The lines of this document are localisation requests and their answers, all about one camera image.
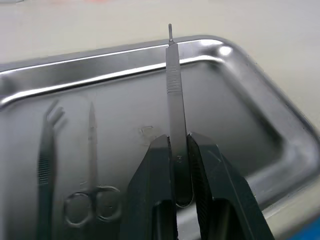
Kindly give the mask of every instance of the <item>stainless steel tray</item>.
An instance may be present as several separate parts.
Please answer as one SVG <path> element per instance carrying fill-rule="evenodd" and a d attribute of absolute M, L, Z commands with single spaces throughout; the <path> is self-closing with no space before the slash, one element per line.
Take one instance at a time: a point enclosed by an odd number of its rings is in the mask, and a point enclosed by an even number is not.
<path fill-rule="evenodd" d="M 219 145 L 246 176 L 262 210 L 319 174 L 314 129 L 246 53 L 215 36 L 176 41 L 187 130 Z M 86 186 L 91 102 L 98 181 L 126 194 L 149 143 L 169 135 L 166 47 L 166 41 L 154 41 L 0 67 L 0 230 L 5 239 L 35 239 L 42 117 L 54 99 L 66 120 L 56 136 L 53 239 L 67 239 L 63 201 Z M 179 239 L 200 239 L 194 205 L 180 209 L 177 220 Z M 108 239 L 116 239 L 118 225 L 104 228 Z"/>

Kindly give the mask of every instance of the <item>scissors blade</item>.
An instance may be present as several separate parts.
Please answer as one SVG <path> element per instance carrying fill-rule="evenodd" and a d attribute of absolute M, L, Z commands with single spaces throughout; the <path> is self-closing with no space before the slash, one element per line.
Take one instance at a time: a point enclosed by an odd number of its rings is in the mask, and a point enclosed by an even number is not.
<path fill-rule="evenodd" d="M 94 104 L 91 103 L 89 111 L 89 189 L 93 190 L 97 186 L 98 170 L 97 170 L 97 122 Z"/>
<path fill-rule="evenodd" d="M 166 89 L 169 109 L 170 144 L 174 165 L 176 202 L 187 206 L 193 197 L 188 161 L 187 129 L 178 44 L 169 24 L 169 47 L 165 50 Z"/>

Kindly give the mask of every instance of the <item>white table surface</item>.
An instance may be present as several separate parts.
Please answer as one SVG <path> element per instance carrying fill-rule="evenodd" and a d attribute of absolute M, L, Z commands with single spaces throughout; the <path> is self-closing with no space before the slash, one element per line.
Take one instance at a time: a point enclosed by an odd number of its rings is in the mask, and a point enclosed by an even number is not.
<path fill-rule="evenodd" d="M 25 0 L 0 4 L 0 64 L 173 37 L 242 47 L 320 129 L 319 0 Z M 319 187 L 309 191 L 319 199 Z M 309 211 L 319 206 L 319 200 Z M 306 214 L 294 209 L 290 218 Z M 281 214 L 268 220 L 277 231 Z"/>

